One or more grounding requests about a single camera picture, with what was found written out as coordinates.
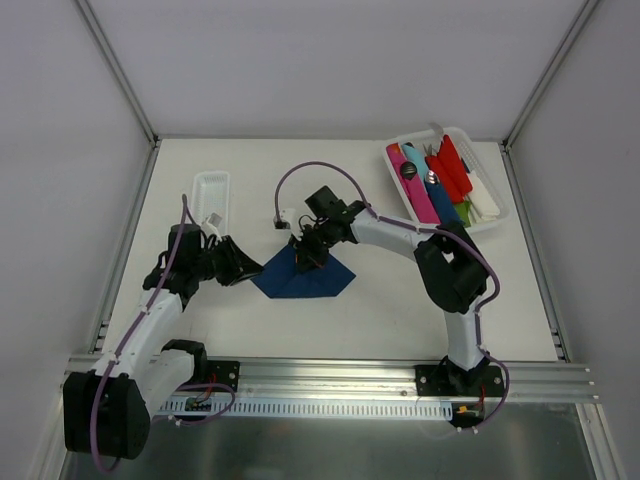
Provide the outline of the blue paper napkin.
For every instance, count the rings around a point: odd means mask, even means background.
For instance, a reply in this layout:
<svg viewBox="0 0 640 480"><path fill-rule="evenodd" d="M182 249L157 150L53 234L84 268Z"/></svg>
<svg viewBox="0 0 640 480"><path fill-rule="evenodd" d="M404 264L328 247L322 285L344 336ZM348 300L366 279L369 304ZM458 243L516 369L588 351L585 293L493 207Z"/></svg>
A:
<svg viewBox="0 0 640 480"><path fill-rule="evenodd" d="M333 256L324 267L299 273L295 250L285 246L251 281L270 299L311 299L336 297L355 278L356 274Z"/></svg>

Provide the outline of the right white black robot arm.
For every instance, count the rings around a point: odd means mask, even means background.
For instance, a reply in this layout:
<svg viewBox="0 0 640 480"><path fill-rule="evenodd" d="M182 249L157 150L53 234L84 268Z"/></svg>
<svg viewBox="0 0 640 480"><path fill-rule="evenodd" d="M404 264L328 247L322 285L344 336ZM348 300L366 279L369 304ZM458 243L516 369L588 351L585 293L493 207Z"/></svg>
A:
<svg viewBox="0 0 640 480"><path fill-rule="evenodd" d="M339 243L363 244L396 253L416 263L430 300L441 308L448 350L426 382L460 396L480 389L490 360L482 348L479 311L489 268L465 228L457 223L424 228L377 215L362 200L346 204L324 186L305 200L313 223L292 235L296 269L324 267Z"/></svg>

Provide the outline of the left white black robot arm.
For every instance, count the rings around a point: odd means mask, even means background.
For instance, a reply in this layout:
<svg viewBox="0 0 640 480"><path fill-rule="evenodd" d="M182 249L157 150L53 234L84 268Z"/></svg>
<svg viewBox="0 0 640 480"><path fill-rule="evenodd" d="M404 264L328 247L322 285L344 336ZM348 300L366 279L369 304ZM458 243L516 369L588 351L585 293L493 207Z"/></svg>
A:
<svg viewBox="0 0 640 480"><path fill-rule="evenodd" d="M197 390L208 381L204 344L166 337L201 283L230 287L263 270L228 235L207 239L198 225L172 226L125 332L88 371L64 382L66 448L96 458L137 458L162 404L179 387Z"/></svg>

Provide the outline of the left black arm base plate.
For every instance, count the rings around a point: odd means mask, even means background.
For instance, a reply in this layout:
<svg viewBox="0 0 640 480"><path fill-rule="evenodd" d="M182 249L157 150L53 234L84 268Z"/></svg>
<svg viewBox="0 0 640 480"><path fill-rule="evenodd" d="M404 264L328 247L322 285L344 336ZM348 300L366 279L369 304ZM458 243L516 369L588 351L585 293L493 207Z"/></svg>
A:
<svg viewBox="0 0 640 480"><path fill-rule="evenodd" d="M238 388L240 363L238 361L208 359L201 379L212 392L225 392L223 385L234 392Z"/></svg>

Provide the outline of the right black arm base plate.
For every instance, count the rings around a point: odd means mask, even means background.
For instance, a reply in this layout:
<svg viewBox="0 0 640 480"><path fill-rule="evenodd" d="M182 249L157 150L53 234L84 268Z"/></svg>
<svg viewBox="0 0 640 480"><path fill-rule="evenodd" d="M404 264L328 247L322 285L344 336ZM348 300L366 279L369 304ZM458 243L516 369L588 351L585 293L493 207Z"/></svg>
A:
<svg viewBox="0 0 640 480"><path fill-rule="evenodd" d="M501 397L505 379L500 367L481 364L471 370L445 361L438 365L416 365L415 386L420 397Z"/></svg>

